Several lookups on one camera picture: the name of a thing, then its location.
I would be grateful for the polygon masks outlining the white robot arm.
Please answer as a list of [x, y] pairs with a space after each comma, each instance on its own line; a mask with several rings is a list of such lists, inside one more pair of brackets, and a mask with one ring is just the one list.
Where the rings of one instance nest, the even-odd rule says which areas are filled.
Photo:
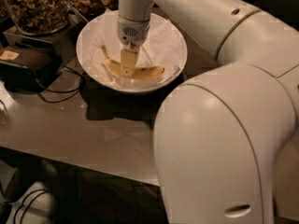
[[273, 167], [298, 123], [298, 34], [241, 0], [120, 0], [136, 25], [157, 5], [218, 67], [176, 87], [153, 134], [175, 224], [274, 224]]

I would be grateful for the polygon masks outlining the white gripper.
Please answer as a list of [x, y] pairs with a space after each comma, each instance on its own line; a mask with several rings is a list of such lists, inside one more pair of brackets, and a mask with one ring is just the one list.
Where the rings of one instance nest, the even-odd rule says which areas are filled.
[[124, 77], [132, 77], [138, 59], [138, 51], [148, 37], [150, 20], [130, 21], [119, 15], [117, 22], [117, 35], [125, 47], [121, 50], [121, 74]]

